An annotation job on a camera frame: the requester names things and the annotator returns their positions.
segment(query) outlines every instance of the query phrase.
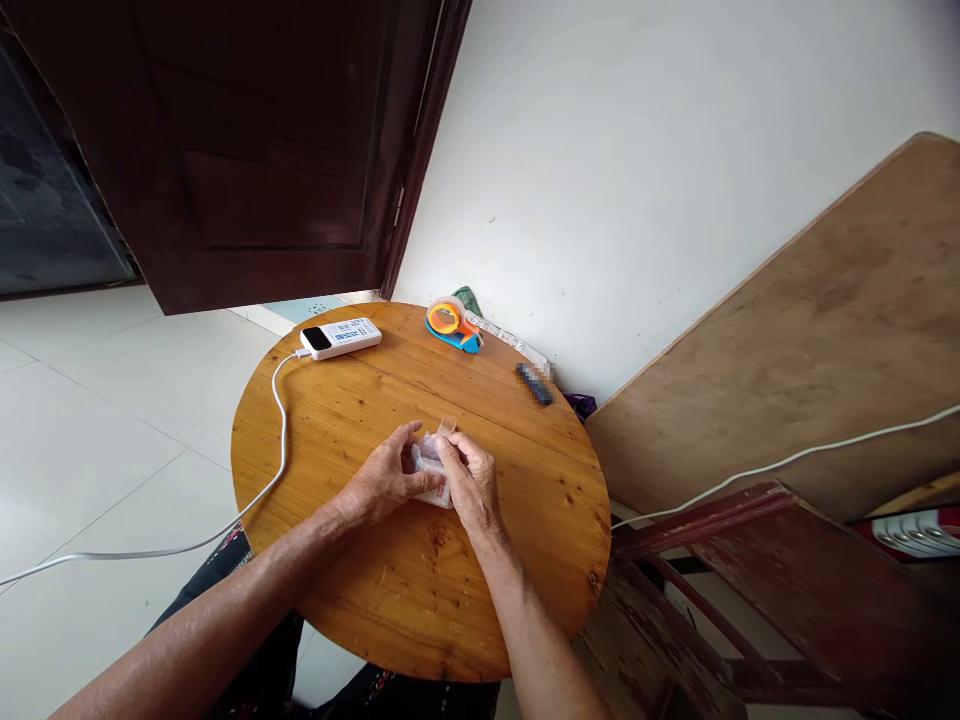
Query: wooden tabletop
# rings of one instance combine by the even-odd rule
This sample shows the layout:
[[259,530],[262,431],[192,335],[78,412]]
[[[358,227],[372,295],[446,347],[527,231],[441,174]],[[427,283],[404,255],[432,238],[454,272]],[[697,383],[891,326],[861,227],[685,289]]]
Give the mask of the wooden tabletop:
[[[379,346],[330,360],[291,360],[280,371],[290,415],[289,465],[244,521],[263,552],[332,498],[398,425],[445,415],[494,455],[504,522],[533,584],[573,637],[597,601],[610,551],[610,504],[586,432],[559,391],[546,408],[521,385],[523,357],[485,334],[477,355],[433,337],[426,309],[370,303],[298,326],[254,371],[233,424],[237,506],[279,465],[280,416],[270,377],[301,347],[304,327],[368,317]],[[381,667],[429,679],[509,677],[500,625],[455,510],[411,501],[364,530],[318,578],[299,608],[326,637]]]

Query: white cable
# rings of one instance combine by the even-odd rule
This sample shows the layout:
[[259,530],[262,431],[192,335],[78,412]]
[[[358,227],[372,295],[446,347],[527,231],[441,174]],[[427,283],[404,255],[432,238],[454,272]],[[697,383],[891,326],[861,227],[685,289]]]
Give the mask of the white cable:
[[280,417],[282,419],[280,425],[280,469],[277,470],[277,474],[273,476],[273,480],[260,491],[260,494],[257,495],[249,505],[247,505],[243,510],[240,511],[240,514],[237,515],[233,520],[226,524],[226,526],[217,530],[213,535],[208,537],[206,540],[201,540],[200,542],[193,543],[192,545],[184,545],[183,547],[178,548],[167,548],[166,550],[142,550],[140,552],[127,552],[127,553],[73,553],[71,555],[64,555],[63,557],[54,558],[53,560],[47,560],[45,563],[41,563],[36,567],[32,567],[29,570],[23,570],[6,577],[3,580],[0,580],[0,587],[3,587],[7,583],[16,582],[21,578],[27,577],[27,575],[33,575],[38,573],[41,570],[46,570],[47,568],[53,567],[54,565],[59,565],[60,563],[70,562],[71,560],[136,560],[138,558],[151,558],[151,557],[163,557],[165,555],[177,555],[182,552],[190,552],[191,550],[196,550],[201,548],[204,545],[212,543],[214,540],[219,539],[224,534],[226,534],[230,529],[236,525],[244,515],[246,515],[250,509],[260,502],[260,499],[263,498],[270,489],[277,484],[277,481],[280,480],[280,477],[283,475],[283,471],[287,469],[287,411],[283,408],[283,403],[280,402],[280,394],[277,392],[277,375],[280,373],[280,368],[282,368],[288,360],[293,360],[293,358],[306,357],[310,354],[308,350],[298,350],[293,355],[284,358],[284,360],[277,365],[277,369],[273,371],[273,380],[271,385],[273,387],[273,398],[277,401],[277,407],[280,408]]
[[806,455],[812,455],[813,453],[820,452],[821,450],[834,450],[836,448],[845,447],[847,445],[853,445],[854,443],[863,442],[864,440],[872,440],[873,438],[880,437],[881,435],[889,435],[890,433],[900,432],[901,430],[910,430],[911,428],[922,427],[923,425],[929,425],[930,423],[937,422],[937,420],[943,420],[943,418],[949,415],[953,415],[955,412],[958,412],[958,411],[960,411],[960,405],[954,405],[953,407],[949,407],[946,410],[942,410],[938,412],[936,415],[931,415],[930,417],[924,420],[918,420],[917,422],[907,423],[905,425],[895,425],[893,427],[884,428],[883,430],[875,430],[874,432],[867,433],[866,435],[860,435],[859,437],[850,438],[849,440],[841,440],[840,442],[830,443],[829,445],[817,445],[816,447],[807,448],[806,450],[801,450],[798,453],[794,453],[793,455],[788,457],[786,460],[781,460],[780,462],[773,463],[773,465],[767,465],[766,467],[757,468],[756,470],[747,470],[746,472],[737,473],[736,475],[731,475],[719,485],[715,485],[709,490],[706,490],[700,493],[695,498],[691,498],[690,500],[687,500],[682,505],[677,505],[677,507],[675,508],[670,508],[669,510],[660,510],[659,512],[648,513],[646,515],[638,515],[637,517],[630,518],[629,520],[622,520],[618,522],[616,525],[611,526],[610,530],[611,531],[616,530],[618,527],[626,525],[627,523],[636,522],[637,520],[647,520],[649,518],[660,517],[661,515],[669,515],[670,513],[686,510],[688,507],[690,507],[691,505],[695,505],[696,503],[703,500],[705,497],[709,497],[710,495],[713,495],[715,492],[723,490],[723,488],[727,487],[727,485],[734,482],[735,480],[739,480],[740,478],[745,478],[749,475],[757,475],[759,473],[767,472],[768,470],[776,470],[778,467],[783,467],[784,465],[787,465],[788,463],[792,463],[794,460],[799,460],[800,458]]

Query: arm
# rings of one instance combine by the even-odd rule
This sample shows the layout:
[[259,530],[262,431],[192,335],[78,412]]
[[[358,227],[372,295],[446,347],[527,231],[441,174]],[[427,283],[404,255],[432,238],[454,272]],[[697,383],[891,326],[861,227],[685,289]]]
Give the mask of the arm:
[[137,643],[52,717],[199,717],[310,591],[337,550],[440,477],[404,474],[401,425],[335,498]]
[[438,437],[437,450],[450,480],[453,504],[490,587],[523,716],[609,718],[593,682],[540,602],[510,543],[500,517],[493,457],[463,433]]

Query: dark brown door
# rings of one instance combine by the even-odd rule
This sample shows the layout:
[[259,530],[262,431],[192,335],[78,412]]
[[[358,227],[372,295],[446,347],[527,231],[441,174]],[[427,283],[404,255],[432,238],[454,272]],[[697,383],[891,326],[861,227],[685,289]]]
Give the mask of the dark brown door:
[[439,0],[4,0],[165,312],[377,288]]

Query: plastic wrapper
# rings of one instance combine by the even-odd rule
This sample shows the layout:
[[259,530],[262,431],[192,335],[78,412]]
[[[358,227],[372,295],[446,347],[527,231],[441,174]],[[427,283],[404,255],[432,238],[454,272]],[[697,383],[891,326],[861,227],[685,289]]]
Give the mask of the plastic wrapper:
[[456,418],[445,417],[440,422],[440,428],[435,435],[429,432],[423,434],[423,439],[417,440],[410,448],[410,457],[413,459],[413,471],[436,473],[443,477],[443,482],[435,490],[430,490],[417,495],[417,500],[421,500],[437,507],[447,510],[453,507],[453,499],[450,497],[450,483],[447,481],[447,472],[443,469],[443,463],[440,461],[440,455],[437,453],[437,435],[448,435],[457,427]]

